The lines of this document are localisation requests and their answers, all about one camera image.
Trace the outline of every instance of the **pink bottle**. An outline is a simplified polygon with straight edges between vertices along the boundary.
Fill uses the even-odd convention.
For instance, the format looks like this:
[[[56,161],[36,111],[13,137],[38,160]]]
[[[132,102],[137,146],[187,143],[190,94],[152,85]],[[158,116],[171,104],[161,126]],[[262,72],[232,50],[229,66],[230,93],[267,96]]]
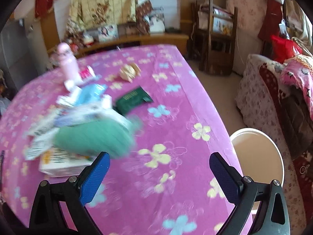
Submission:
[[[75,85],[82,84],[82,79],[79,75],[79,68],[76,57],[73,55],[71,48],[66,43],[60,43],[57,47],[59,66],[65,76],[65,81],[72,80]]]

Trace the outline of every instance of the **green towel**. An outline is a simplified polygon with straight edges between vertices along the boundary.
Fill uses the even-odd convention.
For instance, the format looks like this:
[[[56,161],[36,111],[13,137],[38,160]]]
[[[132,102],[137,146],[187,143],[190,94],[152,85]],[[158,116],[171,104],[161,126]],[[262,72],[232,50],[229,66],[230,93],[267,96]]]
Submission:
[[[128,155],[135,145],[133,133],[139,129],[140,122],[132,119],[131,128],[111,118],[60,128],[54,137],[54,147],[70,153],[97,156],[105,151],[110,158],[116,159]]]

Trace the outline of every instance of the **screw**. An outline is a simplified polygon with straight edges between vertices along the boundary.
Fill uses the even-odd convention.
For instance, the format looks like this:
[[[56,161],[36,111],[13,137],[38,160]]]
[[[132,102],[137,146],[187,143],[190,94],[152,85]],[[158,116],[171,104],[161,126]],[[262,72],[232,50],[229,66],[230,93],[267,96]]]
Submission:
[[[77,180],[77,177],[76,176],[71,176],[68,180],[69,180],[70,183],[74,183]]]
[[[273,180],[273,184],[276,185],[276,186],[281,185],[280,182],[279,182],[277,179],[274,179],[274,180]]]
[[[41,181],[40,186],[44,187],[46,185],[47,185],[47,181],[46,180]]]
[[[244,176],[244,181],[246,181],[247,183],[251,183],[252,178],[249,176]]]

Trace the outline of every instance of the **blue gripper pad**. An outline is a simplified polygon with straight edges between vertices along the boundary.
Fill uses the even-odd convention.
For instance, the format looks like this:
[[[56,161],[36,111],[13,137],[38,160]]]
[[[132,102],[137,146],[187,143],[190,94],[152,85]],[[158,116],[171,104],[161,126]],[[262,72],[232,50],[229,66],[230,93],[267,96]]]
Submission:
[[[240,201],[241,175],[217,152],[211,154],[209,165],[227,200],[237,205]]]
[[[102,180],[104,179],[104,176],[110,167],[109,154],[101,152],[90,167],[91,169],[89,170],[87,178],[85,178],[80,186],[79,200],[82,206],[85,206],[86,203],[92,201]]]

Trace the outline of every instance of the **wooden chair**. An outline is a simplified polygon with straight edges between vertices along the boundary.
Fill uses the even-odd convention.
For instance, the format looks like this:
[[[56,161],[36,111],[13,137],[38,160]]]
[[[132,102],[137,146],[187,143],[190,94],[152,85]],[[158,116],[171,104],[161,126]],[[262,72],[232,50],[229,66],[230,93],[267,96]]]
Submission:
[[[191,4],[191,10],[192,10],[192,22],[193,22],[193,31],[191,34],[192,39],[192,48],[191,52],[189,54],[190,57],[197,58],[202,57],[202,54],[204,53],[205,48],[205,40],[207,39],[208,31],[199,29],[199,16],[198,11],[200,9],[200,5],[196,1],[195,3]],[[201,41],[202,42],[202,50],[198,50],[196,48],[196,43]]]
[[[213,0],[209,0],[209,10],[207,38],[203,43],[199,70],[205,70],[208,74],[212,75],[230,75],[234,65],[238,8],[235,7],[234,15],[231,19],[213,14]],[[214,18],[221,18],[233,22],[232,35],[229,36],[213,32],[212,24]],[[212,50],[213,41],[224,43],[225,50]]]

